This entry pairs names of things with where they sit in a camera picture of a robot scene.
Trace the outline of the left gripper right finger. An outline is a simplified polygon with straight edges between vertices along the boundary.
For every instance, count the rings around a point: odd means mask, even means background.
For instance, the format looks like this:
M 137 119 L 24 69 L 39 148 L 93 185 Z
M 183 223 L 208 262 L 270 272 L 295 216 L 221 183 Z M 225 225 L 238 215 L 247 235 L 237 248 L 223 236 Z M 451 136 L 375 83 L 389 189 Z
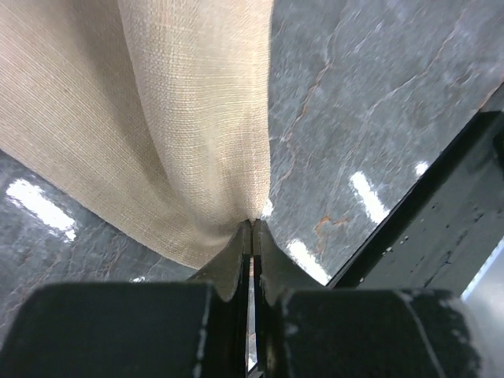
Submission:
M 476 326 L 450 292 L 327 288 L 276 245 L 261 220 L 252 253 L 264 376 L 482 376 Z

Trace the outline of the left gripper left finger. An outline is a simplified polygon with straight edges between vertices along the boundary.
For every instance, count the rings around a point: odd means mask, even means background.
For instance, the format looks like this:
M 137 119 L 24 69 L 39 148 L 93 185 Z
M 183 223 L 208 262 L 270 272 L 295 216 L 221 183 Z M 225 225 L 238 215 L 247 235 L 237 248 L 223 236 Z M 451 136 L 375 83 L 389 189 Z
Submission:
M 55 283 L 22 305 L 4 377 L 244 377 L 251 226 L 191 278 Z

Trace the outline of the beige cloth napkin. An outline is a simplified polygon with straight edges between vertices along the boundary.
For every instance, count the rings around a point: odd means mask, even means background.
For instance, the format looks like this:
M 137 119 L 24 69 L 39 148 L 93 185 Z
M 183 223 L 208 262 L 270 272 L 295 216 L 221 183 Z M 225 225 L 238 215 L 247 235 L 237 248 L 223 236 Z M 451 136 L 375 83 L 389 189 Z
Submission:
M 270 1 L 4 1 L 1 148 L 198 269 L 269 198 Z

